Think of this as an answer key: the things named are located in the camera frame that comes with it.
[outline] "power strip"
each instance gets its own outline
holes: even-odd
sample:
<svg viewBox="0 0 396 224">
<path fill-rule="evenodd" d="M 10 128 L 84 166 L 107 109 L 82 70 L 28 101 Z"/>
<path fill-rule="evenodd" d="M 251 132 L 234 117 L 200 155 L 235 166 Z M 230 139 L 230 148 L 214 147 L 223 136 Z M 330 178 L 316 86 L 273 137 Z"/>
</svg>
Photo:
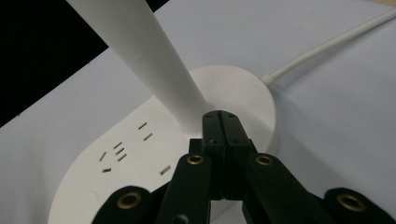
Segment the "power strip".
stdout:
<svg viewBox="0 0 396 224">
<path fill-rule="evenodd" d="M 224 65 L 199 68 L 191 76 L 211 110 L 240 118 L 260 152 L 276 154 L 276 108 L 268 88 L 246 70 Z M 117 189 L 154 191 L 171 180 L 190 138 L 152 97 L 88 146 L 66 173 L 55 195 L 49 224 L 91 223 Z M 211 219 L 232 202 L 212 202 Z"/>
</svg>

